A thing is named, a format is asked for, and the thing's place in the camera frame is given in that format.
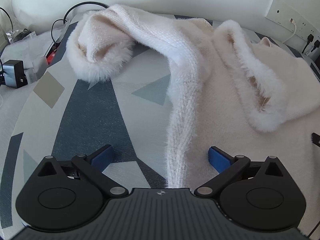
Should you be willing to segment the patterned bed sheet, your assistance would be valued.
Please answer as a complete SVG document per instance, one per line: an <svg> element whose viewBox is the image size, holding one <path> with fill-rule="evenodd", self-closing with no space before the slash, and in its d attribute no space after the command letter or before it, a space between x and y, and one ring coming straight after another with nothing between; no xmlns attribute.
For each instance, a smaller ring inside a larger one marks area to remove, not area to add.
<svg viewBox="0 0 320 240"><path fill-rule="evenodd" d="M107 82L78 80L65 55L66 42L78 20L68 26L57 55L44 76L31 85L11 89L1 85L1 237L11 239L23 228L15 209L16 197L42 158L53 155L69 160L77 153L90 154L106 144L113 146L114 161L103 173L132 187L167 186L165 150L172 111L167 95L170 71L167 59L137 44L133 58L116 78ZM309 117L319 118L313 112ZM249 151L249 144L231 134L236 121L227 118L213 126L215 145L231 155L245 153L252 160L264 160L268 151ZM319 221L319 147L311 143L305 119L298 119L298 135L306 135L305 146L298 139L281 139L285 151L275 150L306 198L306 212L299 225L308 233ZM208 157L208 148L198 153Z"/></svg>

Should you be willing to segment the grey power adapter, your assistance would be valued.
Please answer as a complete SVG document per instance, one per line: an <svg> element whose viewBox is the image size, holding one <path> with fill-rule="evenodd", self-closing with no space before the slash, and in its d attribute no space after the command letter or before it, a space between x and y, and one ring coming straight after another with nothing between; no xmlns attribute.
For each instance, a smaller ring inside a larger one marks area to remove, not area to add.
<svg viewBox="0 0 320 240"><path fill-rule="evenodd" d="M8 60L2 64L1 85L11 88L21 88L28 84L24 73L23 61Z"/></svg>

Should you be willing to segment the white fuzzy knit sweater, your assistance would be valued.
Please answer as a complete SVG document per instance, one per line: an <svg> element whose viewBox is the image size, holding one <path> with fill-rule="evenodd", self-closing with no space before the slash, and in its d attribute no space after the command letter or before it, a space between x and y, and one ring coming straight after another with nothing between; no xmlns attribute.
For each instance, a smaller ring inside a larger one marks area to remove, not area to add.
<svg viewBox="0 0 320 240"><path fill-rule="evenodd" d="M252 44L240 25L175 20L112 5L89 12L66 45L76 76L104 81L139 42L165 56L172 102L167 129L168 187L195 189L215 174L208 148L249 157L277 155L302 188L319 174L311 134L319 131L319 81L301 57L267 38Z"/></svg>

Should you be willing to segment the white wall socket panel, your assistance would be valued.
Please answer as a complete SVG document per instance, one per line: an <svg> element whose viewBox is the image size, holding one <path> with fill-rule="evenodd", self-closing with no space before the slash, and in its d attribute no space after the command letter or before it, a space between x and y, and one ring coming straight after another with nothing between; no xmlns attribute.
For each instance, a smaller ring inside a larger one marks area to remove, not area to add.
<svg viewBox="0 0 320 240"><path fill-rule="evenodd" d="M271 0L265 17L291 32L295 30L295 26L291 22L293 20L296 24L295 35L307 41L308 36L312 34L314 40L319 40L319 30L295 9L281 0Z"/></svg>

